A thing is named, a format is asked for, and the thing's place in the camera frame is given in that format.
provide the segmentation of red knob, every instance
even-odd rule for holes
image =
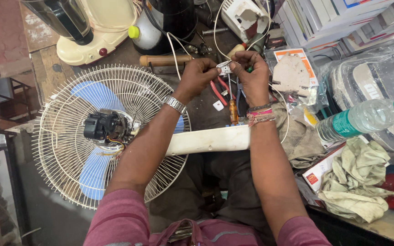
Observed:
[[[106,48],[101,48],[101,49],[98,51],[98,54],[100,54],[101,56],[107,55],[107,49],[106,49]]]

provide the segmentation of fan motor housing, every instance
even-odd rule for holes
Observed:
[[[83,135],[86,138],[105,141],[105,144],[109,143],[107,137],[120,139],[127,129],[127,119],[118,112],[107,109],[88,114],[84,124]]]

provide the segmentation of blue fan blade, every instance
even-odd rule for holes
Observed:
[[[123,103],[103,83],[86,81],[74,86],[71,94],[90,102],[97,109],[125,111]]]
[[[184,127],[184,124],[183,124],[183,117],[180,116],[180,117],[179,117],[179,120],[177,121],[176,128],[174,129],[174,133],[183,132],[183,127]]]
[[[88,198],[96,200],[103,198],[104,191],[101,189],[104,189],[106,182],[105,172],[112,157],[97,155],[97,153],[101,152],[104,151],[97,147],[92,150],[81,169],[79,179],[81,192]]]

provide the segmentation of water bottle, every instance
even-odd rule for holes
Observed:
[[[394,100],[372,99],[333,115],[316,125],[323,142],[337,142],[394,125]]]

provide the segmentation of man's left hand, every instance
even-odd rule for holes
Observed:
[[[188,104],[196,95],[200,94],[209,81],[214,80],[221,69],[209,58],[191,60],[185,67],[179,86],[171,95],[184,105]]]

